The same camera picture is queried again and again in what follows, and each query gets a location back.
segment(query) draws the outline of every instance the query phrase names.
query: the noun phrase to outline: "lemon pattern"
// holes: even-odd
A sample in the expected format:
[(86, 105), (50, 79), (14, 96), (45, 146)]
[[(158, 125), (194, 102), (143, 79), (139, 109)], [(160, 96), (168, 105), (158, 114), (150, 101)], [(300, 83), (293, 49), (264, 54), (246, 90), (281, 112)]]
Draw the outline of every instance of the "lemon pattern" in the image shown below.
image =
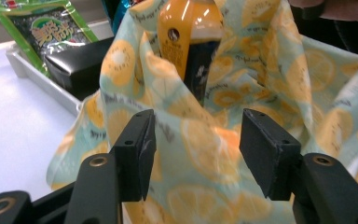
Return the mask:
[(181, 133), (191, 163), (201, 174), (217, 183), (238, 180), (240, 155), (238, 146), (231, 145), (235, 143), (228, 144), (215, 130), (194, 119), (182, 121)]
[(316, 128), (316, 143), (322, 150), (337, 157), (342, 144), (348, 140), (353, 131), (351, 114), (341, 108), (331, 110)]
[(107, 76), (114, 85), (123, 86), (130, 82), (135, 66), (135, 52), (125, 40), (115, 41), (108, 50), (101, 69), (101, 75)]
[(170, 211), (178, 223), (231, 223), (233, 221), (227, 202), (215, 189), (203, 186), (179, 186), (170, 190), (167, 198)]
[(333, 61), (321, 50), (306, 50), (305, 55), (310, 72), (310, 85), (312, 90), (322, 91), (326, 89), (336, 75), (336, 67)]
[(138, 203), (125, 203), (130, 220), (133, 224), (174, 224), (177, 223), (159, 203), (152, 197), (147, 197), (146, 201)]
[(218, 0), (225, 32), (201, 106), (158, 56), (165, 2), (143, 1), (121, 22), (100, 91), (84, 101), (51, 160), (54, 189), (75, 181), (84, 158), (107, 151), (131, 116), (149, 108), (158, 151), (146, 201), (125, 204), (132, 223), (295, 223), (291, 204), (264, 199), (244, 163), (244, 108), (272, 117), (303, 154), (343, 161), (358, 182), (358, 55), (300, 35), (285, 0)]
[(103, 127), (103, 111), (100, 107), (99, 98), (100, 93), (96, 93), (86, 102), (86, 111), (89, 115), (89, 120), (98, 128)]

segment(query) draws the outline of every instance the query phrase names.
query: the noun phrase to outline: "fabric bag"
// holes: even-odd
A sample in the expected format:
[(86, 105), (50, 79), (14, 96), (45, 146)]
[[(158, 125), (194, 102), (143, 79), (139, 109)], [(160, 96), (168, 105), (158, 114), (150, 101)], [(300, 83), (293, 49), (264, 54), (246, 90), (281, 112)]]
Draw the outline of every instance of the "fabric bag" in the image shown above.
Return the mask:
[(216, 0), (225, 33), (204, 107), (158, 56), (164, 1), (125, 15), (87, 98), (48, 168), (54, 188), (107, 152), (130, 117), (153, 108), (158, 150), (145, 202), (125, 203), (132, 223), (294, 223), (289, 202), (265, 199), (239, 151), (244, 108), (268, 114), (302, 154), (339, 159), (358, 181), (358, 55), (298, 33), (284, 0)]

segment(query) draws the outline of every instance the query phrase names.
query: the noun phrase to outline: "bottle label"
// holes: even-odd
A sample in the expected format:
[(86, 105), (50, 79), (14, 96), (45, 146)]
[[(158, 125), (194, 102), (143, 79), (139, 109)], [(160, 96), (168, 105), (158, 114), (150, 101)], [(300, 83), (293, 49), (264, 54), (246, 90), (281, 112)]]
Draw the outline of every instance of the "bottle label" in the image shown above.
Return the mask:
[(186, 64), (185, 84), (203, 105), (209, 66), (220, 41), (190, 44)]
[(185, 64), (182, 62), (185, 53), (185, 49), (184, 46), (182, 46), (182, 42), (188, 40), (182, 40), (179, 31), (175, 28), (168, 30), (167, 37), (168, 38), (165, 39), (165, 44), (161, 46), (161, 54), (164, 55), (164, 57), (168, 59), (171, 63), (175, 64), (178, 69), (179, 75), (182, 76), (179, 71), (180, 68), (185, 66)]

